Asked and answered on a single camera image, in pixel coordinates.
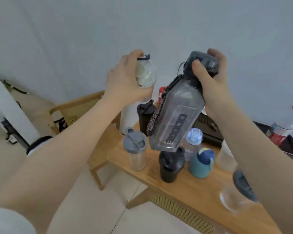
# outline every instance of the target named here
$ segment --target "transparent gray bottle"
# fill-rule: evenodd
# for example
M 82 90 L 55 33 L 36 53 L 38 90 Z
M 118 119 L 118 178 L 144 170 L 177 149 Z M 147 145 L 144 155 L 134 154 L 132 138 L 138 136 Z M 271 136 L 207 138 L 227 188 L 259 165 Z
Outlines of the transparent gray bottle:
M 218 73 L 216 58 L 199 51 L 191 52 L 183 74 L 167 87 L 162 97 L 163 105 L 155 112 L 153 130 L 149 135 L 153 150 L 175 152 L 205 106 L 202 85 L 192 71 L 192 62 L 196 59 L 211 77 Z

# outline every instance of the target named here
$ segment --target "white shirt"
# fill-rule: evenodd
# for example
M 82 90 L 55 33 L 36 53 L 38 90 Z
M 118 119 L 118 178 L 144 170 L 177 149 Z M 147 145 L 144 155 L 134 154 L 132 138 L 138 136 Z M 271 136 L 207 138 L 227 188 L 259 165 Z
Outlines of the white shirt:
M 0 208 L 0 234 L 36 234 L 36 231 L 22 215 Z

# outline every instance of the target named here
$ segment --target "tile floor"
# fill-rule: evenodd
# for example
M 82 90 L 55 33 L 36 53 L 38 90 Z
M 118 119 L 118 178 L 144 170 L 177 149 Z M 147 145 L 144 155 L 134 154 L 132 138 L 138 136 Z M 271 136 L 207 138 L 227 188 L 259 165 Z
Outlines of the tile floor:
M 39 133 L 52 135 L 45 114 L 52 107 L 35 95 L 12 92 L 25 114 Z M 13 175 L 26 159 L 25 149 L 4 140 L 0 129 L 0 186 Z M 66 196 L 50 225 L 47 234 L 99 233 L 199 233 L 179 219 L 147 202 L 133 209 L 125 205 L 146 186 L 109 164 L 98 171 L 105 189 L 100 191 L 86 168 Z

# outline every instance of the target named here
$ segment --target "red can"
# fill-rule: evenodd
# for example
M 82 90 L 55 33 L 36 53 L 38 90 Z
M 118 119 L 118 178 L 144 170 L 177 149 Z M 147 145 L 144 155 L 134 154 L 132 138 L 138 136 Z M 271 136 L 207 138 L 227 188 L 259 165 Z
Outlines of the red can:
M 160 100 L 161 100 L 162 95 L 163 95 L 166 88 L 167 88 L 167 86 L 160 87 L 160 91 L 158 93 L 158 103 L 160 103 Z

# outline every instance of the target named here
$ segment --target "tile grout line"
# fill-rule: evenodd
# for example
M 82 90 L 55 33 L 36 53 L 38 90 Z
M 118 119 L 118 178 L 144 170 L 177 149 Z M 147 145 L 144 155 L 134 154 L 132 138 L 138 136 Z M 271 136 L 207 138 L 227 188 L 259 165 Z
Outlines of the tile grout line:
M 130 198 L 129 201 L 131 201 L 131 200 L 133 199 L 133 196 L 136 194 L 136 192 L 137 192 L 137 190 L 139 189 L 139 187 L 141 186 L 141 184 L 142 184 L 142 183 L 140 182 L 139 186 L 137 187 L 137 189 L 135 190 L 135 192 L 133 193 L 133 195 L 132 195 L 132 197 Z M 126 211 L 126 206 L 125 206 L 124 211 L 123 211 L 123 212 L 121 213 L 121 215 L 119 216 L 119 218 L 118 218 L 118 220 L 117 220 L 117 222 L 116 222 L 115 226 L 113 227 L 113 230 L 111 231 L 110 234 L 112 234 L 112 232 L 114 231 L 114 228 L 115 228 L 116 225 L 118 224 L 118 221 L 121 219 L 121 217 L 123 216 L 123 214 L 124 214 L 125 211 Z

